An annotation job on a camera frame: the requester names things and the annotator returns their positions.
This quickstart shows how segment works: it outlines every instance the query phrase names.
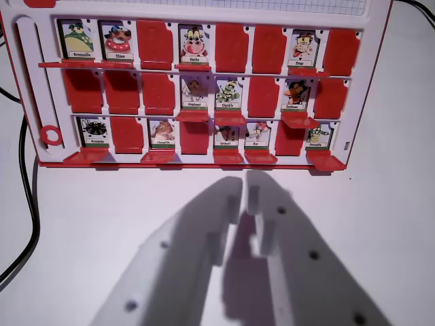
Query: white surface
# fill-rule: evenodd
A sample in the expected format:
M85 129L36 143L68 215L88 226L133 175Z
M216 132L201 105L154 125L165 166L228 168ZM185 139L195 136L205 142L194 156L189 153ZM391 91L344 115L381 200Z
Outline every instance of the white surface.
M424 2L435 11L432 1ZM348 169L330 177L311 176L305 170L268 172L291 190L395 326L433 324L434 40L434 30L418 10L395 3ZM414 60L409 60L409 49L417 49ZM5 48L0 56L1 85L17 94ZM24 248L31 225L16 159L22 112L2 96L0 105L3 271ZM30 147L29 169L34 155ZM40 168L41 238L27 265L0 293L0 325L89 324L153 230L214 181L244 174ZM231 228L227 258L233 236ZM258 308L264 303L258 295L264 280L253 280L263 275L257 271L265 264L242 258L232 261L240 271L240 278L231 279L231 295L238 305L229 305L234 300L228 301L223 290L228 265L214 268L203 326L267 325L260 321L268 312Z

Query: cartoon animal card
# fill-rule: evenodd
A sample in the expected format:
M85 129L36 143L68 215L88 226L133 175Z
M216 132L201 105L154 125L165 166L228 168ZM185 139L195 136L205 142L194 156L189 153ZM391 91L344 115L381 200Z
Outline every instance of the cartoon animal card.
M308 131L305 149L328 149L333 133L334 129L331 127L330 122L322 122L317 128Z
M315 31L295 29L290 42L288 65L292 67L314 67L319 48Z
M216 78L215 108L219 110L240 110L242 107L242 86L237 78Z
M148 120L151 148L174 148L175 126L168 119Z
M216 126L215 148L237 148L239 145L239 127Z
M281 97L281 111L306 111L311 88L305 79L286 79Z
M209 64L209 35L202 25L179 25L180 63Z
M268 149L271 137L271 127L268 122L248 122L246 124L246 149Z
M77 131L83 147L109 147L105 117L76 117Z
M181 76L181 108L207 110L209 101L209 76Z
M93 59L92 32L81 19L58 20L63 56L68 59Z
M122 22L100 21L100 37L103 56L106 60L133 60L131 31Z

